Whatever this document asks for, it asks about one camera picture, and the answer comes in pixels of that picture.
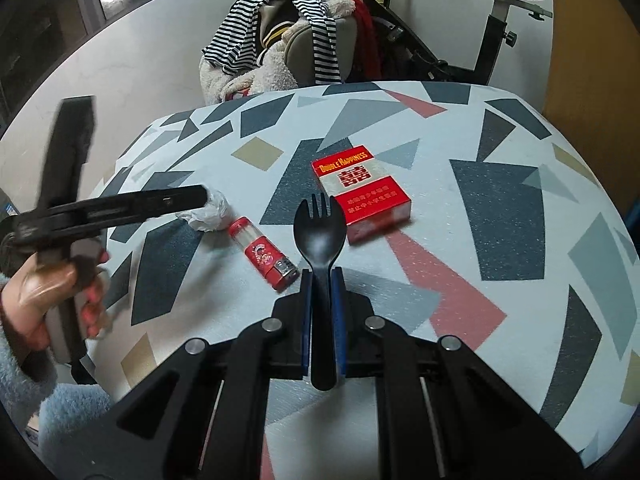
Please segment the left hand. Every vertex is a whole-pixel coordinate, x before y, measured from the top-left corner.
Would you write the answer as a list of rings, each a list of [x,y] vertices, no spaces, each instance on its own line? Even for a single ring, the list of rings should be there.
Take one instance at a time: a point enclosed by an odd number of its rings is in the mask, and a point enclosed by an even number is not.
[[[86,302],[80,310],[81,324],[86,334],[96,338],[110,324],[103,298],[110,286],[108,273],[96,270],[93,281],[83,290],[77,285],[78,273],[71,262],[40,266],[31,256],[1,291],[1,323],[6,339],[17,361],[24,361],[32,352],[46,350],[50,336],[44,316],[66,299],[83,292]]]

